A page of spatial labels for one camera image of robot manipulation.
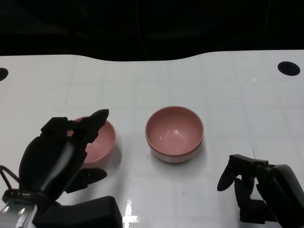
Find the robotic arm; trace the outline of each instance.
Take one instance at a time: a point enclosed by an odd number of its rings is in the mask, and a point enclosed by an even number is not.
[[[255,178],[263,200],[250,198]],[[270,165],[268,161],[231,155],[218,182],[218,191],[226,190],[233,182],[240,221],[259,224],[272,221],[283,228],[304,227],[304,192],[288,165]]]
[[[66,117],[52,118],[26,148],[19,178],[7,168],[0,173],[8,185],[2,200],[1,227],[23,228],[122,228],[116,201],[107,196],[73,206],[61,206],[56,200],[67,193],[84,189],[107,176],[102,169],[82,169],[86,145],[98,136],[109,110],[99,110],[80,122]],[[71,137],[67,131],[73,130]],[[19,182],[12,189],[3,170]]]

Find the bowl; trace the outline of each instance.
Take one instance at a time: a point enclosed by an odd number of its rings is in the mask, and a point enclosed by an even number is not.
[[[83,117],[75,119],[75,121],[80,121]],[[73,131],[68,131],[67,135],[71,136]],[[115,147],[116,132],[113,125],[106,121],[104,126],[102,126],[98,131],[97,138],[92,142],[88,143],[85,151],[87,156],[82,168],[102,168],[104,167]]]
[[[155,112],[146,124],[146,139],[152,153],[165,162],[184,162],[197,151],[204,125],[192,110],[180,106]]]

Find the white table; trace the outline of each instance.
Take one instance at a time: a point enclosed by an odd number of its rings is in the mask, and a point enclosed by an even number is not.
[[[304,51],[216,52],[160,62],[0,57],[9,71],[0,82],[1,164],[18,173],[26,146],[51,117],[75,119],[108,108],[117,133],[108,177],[64,193],[60,203],[112,195],[126,228],[280,227],[240,223],[234,188],[216,188],[235,153],[286,163],[304,186],[304,75],[277,70],[281,61],[304,70],[303,59]],[[158,160],[145,140],[148,117],[168,105],[188,107],[204,122],[201,152],[184,164]],[[1,194],[5,189],[0,181]],[[252,198],[260,199],[256,190]]]

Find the cable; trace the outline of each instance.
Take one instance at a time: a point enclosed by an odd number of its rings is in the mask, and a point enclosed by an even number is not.
[[[8,168],[6,168],[6,167],[3,166],[3,165],[0,165],[0,174],[1,174],[2,178],[4,179],[6,185],[8,186],[9,190],[12,190],[12,187],[11,187],[11,185],[10,185],[9,180],[8,180],[7,177],[5,176],[3,170],[4,170],[5,172],[7,172],[12,178],[14,178],[15,181],[17,181],[20,185],[22,185],[21,182],[20,182],[20,179],[19,179],[12,171],[10,171]]]
[[[265,41],[267,43],[267,25],[268,25],[268,14],[270,9],[271,0],[268,0],[267,10],[266,10],[266,18],[265,18]]]
[[[139,30],[139,20],[138,20],[138,0],[136,0],[136,20],[137,20],[137,32],[138,32],[138,37],[139,37],[139,42],[141,44],[141,47],[142,47],[142,51],[144,53],[144,55],[147,57],[147,59],[149,61],[151,61],[148,53],[146,52],[144,46],[143,46],[143,42],[142,42],[142,37],[141,37],[141,33],[140,33],[140,30]]]

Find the dark wall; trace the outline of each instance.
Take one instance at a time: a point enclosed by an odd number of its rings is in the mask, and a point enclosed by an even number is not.
[[[303,49],[303,10],[303,0],[0,0],[0,55],[132,61]]]

